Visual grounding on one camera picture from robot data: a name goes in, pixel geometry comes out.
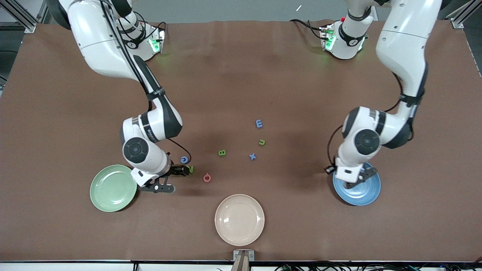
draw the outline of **black joint cap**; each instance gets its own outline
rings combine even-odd
[[[345,126],[345,130],[341,133],[343,138],[348,136],[348,133],[350,132],[351,127],[353,126],[353,123],[355,122],[355,119],[357,118],[358,111],[360,111],[360,107],[357,107],[357,108],[353,109],[348,114],[347,125]]]
[[[384,144],[383,146],[389,149],[401,147],[407,143],[410,133],[410,124],[405,123],[400,132],[398,132],[398,134],[390,142]]]
[[[110,2],[116,9],[117,14],[123,18],[132,12],[132,7],[127,0],[111,0]]]
[[[372,130],[361,130],[355,136],[355,146],[359,153],[368,155],[378,149],[378,146],[380,146],[380,138]]]
[[[149,146],[145,139],[133,137],[124,144],[124,156],[127,160],[139,164],[144,162],[149,151]]]

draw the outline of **blue plate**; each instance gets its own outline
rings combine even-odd
[[[365,163],[362,170],[371,166],[369,163]],[[355,206],[364,206],[374,202],[382,189],[378,173],[352,189],[346,189],[345,182],[335,178],[335,172],[333,172],[333,186],[344,201]]]

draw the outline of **floor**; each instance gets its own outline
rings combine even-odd
[[[453,0],[441,11],[444,18],[467,0]],[[321,20],[339,19],[346,15],[347,6],[342,0],[134,0],[134,10],[147,21],[166,23],[204,23],[210,21],[259,20],[289,21],[291,19]],[[379,20],[385,20],[390,10],[377,8]],[[46,22],[56,23],[52,18]],[[472,49],[474,59],[482,65],[482,9],[474,13],[465,23],[464,31]],[[23,31],[1,30],[0,51],[18,51]],[[2,81],[7,81],[16,53],[0,52],[0,95]]]

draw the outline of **plate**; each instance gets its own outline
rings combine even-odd
[[[369,163],[365,163],[363,164],[362,170],[364,171],[371,166],[372,165]],[[382,189],[378,172],[368,178],[365,182],[360,183],[351,189],[346,189],[345,182],[335,178],[335,173],[333,173],[333,186],[342,200],[355,206],[365,206],[374,202],[378,198]]]
[[[265,226],[265,213],[252,197],[243,194],[229,196],[216,210],[214,224],[226,243],[243,246],[258,239]]]
[[[110,165],[95,176],[90,196],[97,209],[116,212],[131,202],[136,191],[137,184],[131,176],[131,169],[125,165]]]

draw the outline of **beige plate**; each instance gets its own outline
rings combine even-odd
[[[236,194],[225,198],[218,206],[214,224],[219,236],[228,244],[248,245],[263,231],[265,213],[252,197]]]

